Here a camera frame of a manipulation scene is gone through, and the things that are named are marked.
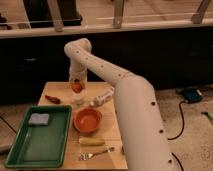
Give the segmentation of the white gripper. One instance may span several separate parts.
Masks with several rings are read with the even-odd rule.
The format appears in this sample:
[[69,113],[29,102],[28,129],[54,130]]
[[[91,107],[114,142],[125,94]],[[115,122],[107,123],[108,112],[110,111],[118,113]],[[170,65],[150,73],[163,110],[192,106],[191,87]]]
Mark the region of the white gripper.
[[69,69],[69,83],[73,85],[75,80],[80,80],[82,89],[86,89],[87,84],[87,68],[82,64],[72,61]]

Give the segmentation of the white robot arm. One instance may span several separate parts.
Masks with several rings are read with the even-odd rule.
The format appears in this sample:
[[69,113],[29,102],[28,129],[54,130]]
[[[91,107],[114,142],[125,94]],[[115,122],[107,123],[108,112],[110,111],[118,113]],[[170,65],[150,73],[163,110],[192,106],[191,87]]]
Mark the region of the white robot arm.
[[174,162],[153,86],[142,76],[96,57],[86,38],[67,43],[70,77],[89,69],[114,87],[114,106],[128,171],[173,171]]

